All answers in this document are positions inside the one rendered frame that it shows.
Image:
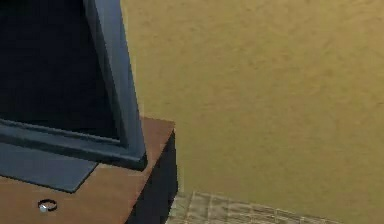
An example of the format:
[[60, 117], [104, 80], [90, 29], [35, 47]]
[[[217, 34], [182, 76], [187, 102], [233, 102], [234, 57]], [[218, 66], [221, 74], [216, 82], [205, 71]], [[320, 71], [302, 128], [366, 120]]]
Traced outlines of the black television set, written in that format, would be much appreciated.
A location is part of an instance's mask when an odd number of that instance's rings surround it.
[[0, 176], [73, 193], [147, 156], [121, 0], [0, 0]]

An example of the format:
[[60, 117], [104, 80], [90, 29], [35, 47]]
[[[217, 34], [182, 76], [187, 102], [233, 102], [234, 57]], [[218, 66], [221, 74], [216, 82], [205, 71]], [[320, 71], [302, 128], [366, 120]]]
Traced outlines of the brown wooden television stand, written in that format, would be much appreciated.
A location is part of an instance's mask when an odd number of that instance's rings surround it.
[[175, 124], [142, 123], [144, 171], [100, 164], [73, 194], [0, 177], [0, 224], [165, 224], [178, 192]]

